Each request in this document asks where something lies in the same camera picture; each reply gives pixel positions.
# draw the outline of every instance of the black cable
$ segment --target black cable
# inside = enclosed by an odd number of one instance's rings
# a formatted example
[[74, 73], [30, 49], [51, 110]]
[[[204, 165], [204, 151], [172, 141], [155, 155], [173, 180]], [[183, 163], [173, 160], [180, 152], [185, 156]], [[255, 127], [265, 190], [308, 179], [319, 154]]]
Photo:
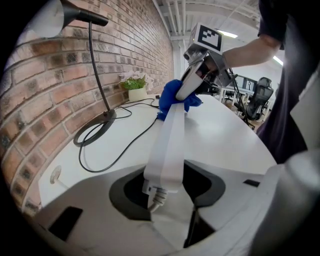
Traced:
[[[230, 73], [233, 75], [234, 72], [232, 70], [232, 68], [229, 68], [229, 71]], [[240, 105], [242, 106], [243, 108], [243, 112], [244, 112], [244, 122], [246, 123], [247, 126], [249, 126], [249, 123], [248, 123], [248, 116], [247, 116], [247, 111], [245, 109], [245, 106], [244, 106], [244, 103], [242, 101], [242, 98], [241, 98], [241, 94], [240, 94], [240, 91], [239, 91], [239, 88], [238, 88], [238, 83], [237, 81], [234, 79], [233, 80], [233, 88], [234, 88], [234, 93], [236, 94], [236, 98], [237, 98], [237, 101], [240, 103]]]
[[100, 94], [102, 96], [104, 105], [106, 106], [106, 109], [108, 111], [110, 111], [110, 107], [109, 107], [109, 104], [107, 102], [104, 90], [102, 89], [102, 86], [101, 86], [101, 83], [100, 83], [100, 79], [99, 79], [99, 75], [98, 75], [98, 71], [97, 71], [97, 67], [96, 67], [96, 62], [95, 62], [95, 57], [94, 57], [94, 50], [93, 50], [93, 46], [92, 46], [92, 22], [91, 21], [89, 22], [89, 50], [90, 50], [90, 55], [91, 55], [92, 66], [93, 66], [93, 71], [94, 71], [96, 83], [98, 84], [99, 91], [100, 91]]
[[[142, 101], [145, 101], [145, 100], [152, 100], [152, 101], [151, 101], [150, 104], [141, 103]], [[132, 115], [132, 112], [131, 112], [129, 109], [127, 109], [127, 108], [130, 108], [130, 107], [133, 107], [133, 106], [136, 106], [136, 105], [147, 105], [147, 106], [150, 106], [150, 107], [153, 107], [153, 108], [157, 108], [157, 109], [158, 109], [159, 106], [154, 106], [154, 105], [152, 105], [152, 103], [153, 103], [154, 101], [155, 101], [154, 98], [145, 98], [145, 99], [141, 99], [141, 100], [137, 100], [137, 101], [132, 101], [132, 102], [126, 103], [126, 104], [136, 103], [136, 104], [133, 104], [133, 105], [129, 105], [129, 106], [119, 106], [119, 107], [117, 107], [117, 109], [124, 109], [124, 110], [128, 111], [129, 114], [126, 115], [126, 116], [116, 117], [116, 118], [114, 118], [114, 120], [116, 120], [116, 119], [124, 119], [124, 118], [130, 117], [130, 116]], [[109, 168], [111, 168], [111, 167], [122, 157], [122, 155], [127, 151], [127, 149], [128, 149], [138, 138], [140, 138], [144, 133], [146, 133], [146, 132], [154, 125], [154, 123], [156, 122], [156, 120], [157, 120], [157, 118], [153, 121], [153, 123], [152, 123], [146, 130], [144, 130], [144, 131], [143, 131], [142, 133], [140, 133], [137, 137], [135, 137], [135, 138], [129, 143], [129, 145], [126, 146], [126, 148], [122, 151], [122, 153], [116, 158], [116, 160], [113, 161], [108, 167], [106, 167], [106, 168], [104, 168], [104, 169], [101, 169], [101, 170], [96, 170], [96, 171], [95, 171], [95, 170], [90, 170], [90, 169], [87, 169], [86, 167], [84, 167], [84, 165], [83, 165], [82, 162], [81, 162], [81, 152], [82, 152], [82, 148], [84, 147], [84, 143], [85, 143], [87, 137], [88, 137], [95, 129], [97, 129], [98, 127], [103, 126], [103, 125], [106, 125], [104, 122], [98, 124], [96, 127], [94, 127], [93, 129], [91, 129], [91, 130], [89, 131], [89, 133], [83, 138], [83, 140], [82, 140], [82, 142], [81, 142], [80, 149], [79, 149], [79, 155], [78, 155], [78, 160], [79, 160], [79, 163], [80, 163], [81, 167], [82, 167], [83, 169], [85, 169], [85, 170], [86, 170], [87, 172], [89, 172], [89, 173], [102, 173], [102, 172], [108, 170]]]

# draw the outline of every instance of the white cable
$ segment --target white cable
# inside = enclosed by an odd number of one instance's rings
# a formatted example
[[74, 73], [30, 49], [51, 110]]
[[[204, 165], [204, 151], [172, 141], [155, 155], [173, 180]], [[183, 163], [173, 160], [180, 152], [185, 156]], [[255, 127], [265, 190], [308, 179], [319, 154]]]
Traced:
[[148, 208], [148, 211], [153, 213], [159, 206], [163, 206], [167, 199], [168, 191], [162, 188], [157, 188], [153, 197], [153, 204]]

